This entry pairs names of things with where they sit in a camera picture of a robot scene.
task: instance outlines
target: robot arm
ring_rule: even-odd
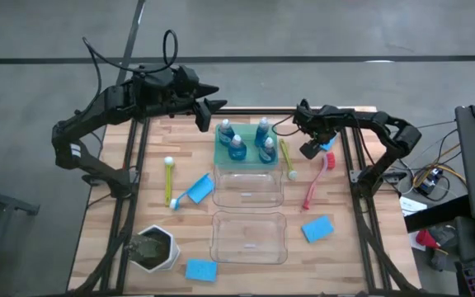
[[[382,175],[399,158],[406,157],[421,138],[421,132],[405,120],[391,117],[385,112],[361,112],[323,106],[319,111],[310,108],[303,99],[296,106],[293,123],[311,136],[300,151],[306,158],[314,158],[321,144],[327,144],[344,127],[370,129],[386,147],[386,153],[373,165],[364,169],[357,179],[357,190],[362,196],[372,196],[382,185]],[[398,132],[391,137],[387,125],[395,126]]]
[[[197,127],[205,132],[209,128],[211,114],[227,102],[197,99],[213,94],[218,89],[199,83],[195,72],[185,66],[151,74],[134,73],[123,84],[106,88],[84,111],[76,111],[73,117],[53,127],[52,145],[56,152],[56,165],[65,169],[81,168],[105,181],[113,197],[129,196],[132,189],[128,169],[114,169],[93,157],[80,138],[103,125],[118,125],[130,119],[143,120],[152,116],[173,117],[177,114],[194,114]]]

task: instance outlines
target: blue bottle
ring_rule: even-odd
[[[265,164],[271,163],[276,158],[276,148],[271,137],[267,137],[264,145],[260,147],[260,161]]]
[[[234,138],[234,130],[232,129],[232,126],[230,125],[230,121],[228,119],[224,119],[223,123],[219,126],[219,142],[228,147],[232,139]]]
[[[241,140],[241,136],[235,134],[228,146],[228,156],[232,160],[242,161],[247,157],[247,146]]]
[[[254,139],[254,144],[258,148],[263,146],[268,134],[269,134],[269,122],[267,122],[267,118],[262,117],[260,120],[260,124],[257,126],[256,138]]]

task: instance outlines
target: potted plant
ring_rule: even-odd
[[[172,269],[181,253],[173,235],[157,225],[132,235],[125,248],[131,262],[148,273]]]

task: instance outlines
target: gray concrete floor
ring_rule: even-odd
[[[121,56],[135,5],[0,0],[0,58],[87,57],[82,35],[103,54]],[[182,56],[475,54],[475,1],[148,0],[134,56],[159,56],[168,28],[179,35]],[[213,98],[231,106],[292,106],[305,97],[313,105],[374,105],[425,125],[452,120],[456,106],[475,104],[475,62],[193,68],[203,82],[221,87]],[[114,83],[117,72],[101,69],[104,85]],[[95,87],[91,65],[0,65],[0,192],[41,204],[37,217],[16,214],[12,221],[0,252],[0,295],[65,290],[89,186],[81,172],[54,165],[50,133],[57,120],[89,102]],[[406,160],[453,128],[422,130]],[[95,139],[84,141],[97,153]],[[456,142],[454,136],[445,147]],[[411,166],[435,155],[436,148]],[[463,173],[460,160],[450,165]],[[465,192],[457,180],[452,184],[457,195]],[[416,259],[423,287],[457,293],[452,273],[432,271],[418,253]]]

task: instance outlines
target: wooden tabletop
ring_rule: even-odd
[[[374,107],[357,109],[374,111]],[[232,123],[255,124],[261,117],[233,115],[228,118]],[[268,116],[268,118],[270,123],[275,123],[283,119],[284,116]],[[294,169],[298,172],[298,179],[297,181],[288,181],[284,176],[285,201],[283,205],[269,209],[227,210],[229,212],[280,212],[283,214],[287,220],[285,231],[287,260],[279,265],[219,263],[215,283],[185,278],[186,261],[189,258],[211,260],[212,218],[222,208],[214,204],[212,196],[207,196],[198,205],[185,198],[181,201],[181,209],[177,212],[165,207],[163,159],[166,156],[172,156],[175,159],[172,197],[178,197],[204,174],[214,173],[214,128],[222,119],[222,116],[213,116],[210,130],[207,133],[200,133],[197,130],[194,117],[178,116],[175,119],[161,117],[151,120],[134,233],[152,224],[157,224],[176,237],[181,255],[171,271],[162,271],[152,275],[136,265],[129,264],[125,280],[125,293],[317,295],[322,291],[325,293],[356,293],[364,290],[366,287],[364,270],[340,136],[332,148],[332,152],[336,156],[336,167],[319,179],[311,208],[303,211],[301,204],[309,185],[322,168],[322,158],[321,155],[318,155],[313,160],[307,160],[299,152],[299,146],[308,141],[308,136],[301,133],[284,137],[289,145],[289,155]],[[288,133],[293,130],[295,130],[295,126],[290,120],[279,126],[280,133]],[[128,123],[117,126],[109,125],[104,138],[101,160],[109,163],[112,167],[121,167],[128,134]],[[355,156],[350,133],[349,137],[351,151]],[[364,138],[372,157],[379,158],[384,152],[384,147],[376,135],[371,131],[364,130]],[[137,147],[138,143],[135,144],[134,159],[137,155]],[[286,163],[281,156],[280,166],[284,171],[287,170]],[[107,194],[108,191],[105,186],[96,187],[92,190],[90,202]],[[413,285],[420,287],[397,195],[391,191],[379,191],[374,200],[386,252],[401,273]],[[103,256],[114,205],[115,201],[108,198],[96,203],[87,211],[69,282],[70,289],[82,284]],[[335,231],[326,238],[309,244],[303,236],[301,226],[323,215],[330,218]],[[377,283],[380,283],[374,255],[372,263],[375,278]],[[115,261],[111,273],[113,283],[116,280],[116,265],[118,265],[118,261]]]

